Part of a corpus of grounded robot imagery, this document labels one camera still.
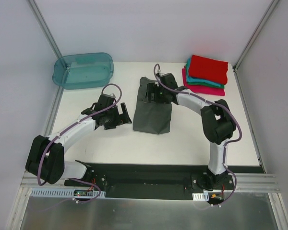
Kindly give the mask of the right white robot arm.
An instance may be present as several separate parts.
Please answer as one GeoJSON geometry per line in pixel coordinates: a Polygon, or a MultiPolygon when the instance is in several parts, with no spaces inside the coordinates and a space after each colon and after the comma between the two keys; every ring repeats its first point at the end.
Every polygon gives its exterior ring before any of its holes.
{"type": "Polygon", "coordinates": [[[196,95],[185,86],[179,87],[171,73],[156,75],[156,83],[146,87],[145,101],[148,103],[184,106],[201,116],[205,137],[210,142],[210,159],[208,164],[207,185],[212,189],[219,188],[226,172],[226,143],[232,138],[237,125],[229,114],[230,110],[225,100],[208,102],[196,95]]]}

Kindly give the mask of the grey t shirt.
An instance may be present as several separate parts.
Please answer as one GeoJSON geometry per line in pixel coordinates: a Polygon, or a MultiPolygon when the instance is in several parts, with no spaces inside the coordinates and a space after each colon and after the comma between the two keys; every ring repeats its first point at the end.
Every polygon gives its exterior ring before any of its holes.
{"type": "Polygon", "coordinates": [[[145,102],[146,88],[149,83],[155,83],[155,81],[147,77],[140,78],[133,130],[157,135],[168,133],[170,132],[172,105],[145,102]]]}

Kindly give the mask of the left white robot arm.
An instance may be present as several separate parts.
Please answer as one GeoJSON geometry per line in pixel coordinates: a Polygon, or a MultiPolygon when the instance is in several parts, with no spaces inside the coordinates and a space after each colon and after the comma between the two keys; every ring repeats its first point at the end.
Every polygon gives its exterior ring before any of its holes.
{"type": "Polygon", "coordinates": [[[55,184],[60,179],[75,178],[80,186],[88,186],[92,181],[90,166],[84,162],[66,161],[65,153],[84,136],[97,128],[115,129],[130,124],[125,103],[117,106],[113,95],[101,94],[98,101],[63,130],[48,136],[38,135],[33,139],[25,170],[38,178],[39,185],[55,184]]]}

